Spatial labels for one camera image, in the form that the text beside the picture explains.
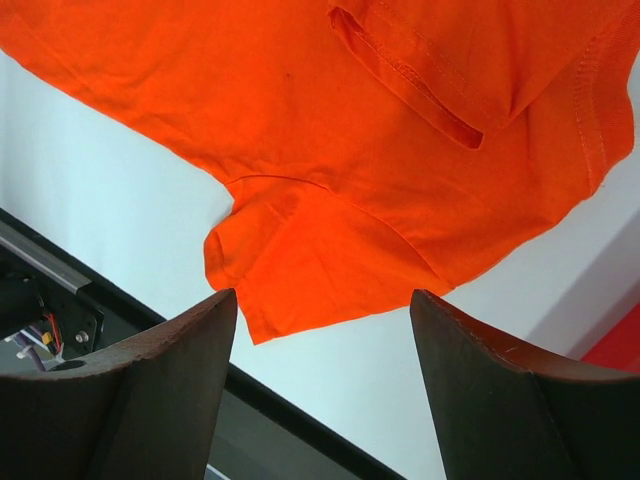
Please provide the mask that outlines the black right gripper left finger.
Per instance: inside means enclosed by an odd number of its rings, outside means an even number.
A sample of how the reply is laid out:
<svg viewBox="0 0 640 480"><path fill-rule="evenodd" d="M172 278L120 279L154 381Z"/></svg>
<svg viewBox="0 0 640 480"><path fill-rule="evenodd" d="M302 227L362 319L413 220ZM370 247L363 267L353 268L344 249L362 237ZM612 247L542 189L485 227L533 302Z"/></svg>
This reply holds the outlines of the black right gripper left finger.
<svg viewBox="0 0 640 480"><path fill-rule="evenodd" d="M204 478L237 312L223 290L48 372L2 375L2 478Z"/></svg>

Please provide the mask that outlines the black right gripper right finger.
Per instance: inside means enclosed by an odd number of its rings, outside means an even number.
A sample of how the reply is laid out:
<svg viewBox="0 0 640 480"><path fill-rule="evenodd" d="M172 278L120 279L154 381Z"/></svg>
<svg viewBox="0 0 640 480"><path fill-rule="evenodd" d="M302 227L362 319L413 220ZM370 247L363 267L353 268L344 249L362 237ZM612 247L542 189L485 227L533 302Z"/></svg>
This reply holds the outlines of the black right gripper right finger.
<svg viewBox="0 0 640 480"><path fill-rule="evenodd" d="M410 316L447 478L638 478L638 375L552 353L425 290Z"/></svg>

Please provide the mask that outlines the orange t shirt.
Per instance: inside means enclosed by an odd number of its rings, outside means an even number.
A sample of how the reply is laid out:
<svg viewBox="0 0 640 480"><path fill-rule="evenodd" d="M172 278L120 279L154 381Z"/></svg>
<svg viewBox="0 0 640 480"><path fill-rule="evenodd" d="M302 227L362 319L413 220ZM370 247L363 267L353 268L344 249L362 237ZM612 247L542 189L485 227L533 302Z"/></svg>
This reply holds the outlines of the orange t shirt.
<svg viewBox="0 0 640 480"><path fill-rule="evenodd" d="M1 47L226 187L255 343L474 280L634 145L635 1L5 1Z"/></svg>

